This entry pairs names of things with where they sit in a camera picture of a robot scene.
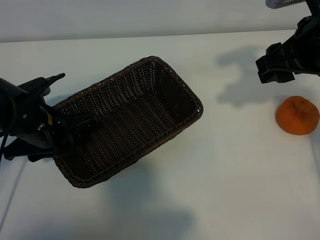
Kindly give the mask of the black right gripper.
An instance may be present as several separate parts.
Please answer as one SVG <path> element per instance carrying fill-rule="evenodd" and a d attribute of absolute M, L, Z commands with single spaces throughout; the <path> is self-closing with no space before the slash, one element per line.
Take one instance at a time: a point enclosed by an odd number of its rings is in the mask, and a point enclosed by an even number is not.
<path fill-rule="evenodd" d="M 320 36 L 291 36 L 284 43 L 269 46 L 256 61 L 261 83 L 287 83 L 294 74 L 320 75 Z"/>

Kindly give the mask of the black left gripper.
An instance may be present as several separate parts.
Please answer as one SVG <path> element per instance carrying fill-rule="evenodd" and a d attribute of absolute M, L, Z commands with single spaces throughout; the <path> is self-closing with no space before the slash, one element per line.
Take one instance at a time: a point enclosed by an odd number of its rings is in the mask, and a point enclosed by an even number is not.
<path fill-rule="evenodd" d="M 32 94 L 38 90 L 42 90 L 40 94 L 43 97 L 47 96 L 51 92 L 51 89 L 49 86 L 44 88 L 46 84 L 53 84 L 65 76 L 65 73 L 60 73 L 48 78 L 38 77 L 30 80 L 18 86 L 20 89 L 24 90 L 24 92 L 21 92 L 18 96 L 23 96 L 26 94 L 26 92 Z M 52 158 L 54 154 L 51 149 L 41 149 L 24 141 L 13 141 L 4 148 L 3 155 L 6 160 L 10 161 L 12 161 L 15 157 L 27 156 L 28 160 L 34 163 L 40 159 Z"/>

